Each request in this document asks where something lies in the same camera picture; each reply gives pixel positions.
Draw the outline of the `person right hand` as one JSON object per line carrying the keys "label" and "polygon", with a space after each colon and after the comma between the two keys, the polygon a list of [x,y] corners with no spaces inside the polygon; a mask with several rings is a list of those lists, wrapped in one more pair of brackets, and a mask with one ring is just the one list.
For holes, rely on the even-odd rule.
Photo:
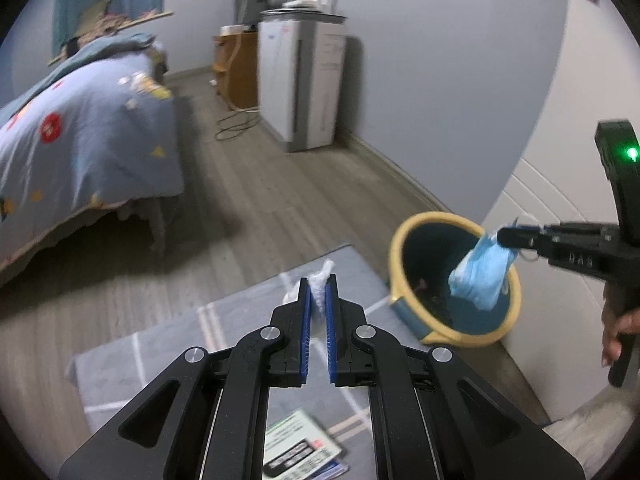
{"label": "person right hand", "polygon": [[606,300],[602,311],[602,366],[608,366],[622,355],[622,336],[638,335],[640,330],[640,312],[634,309],[619,318],[612,309],[613,301]]}

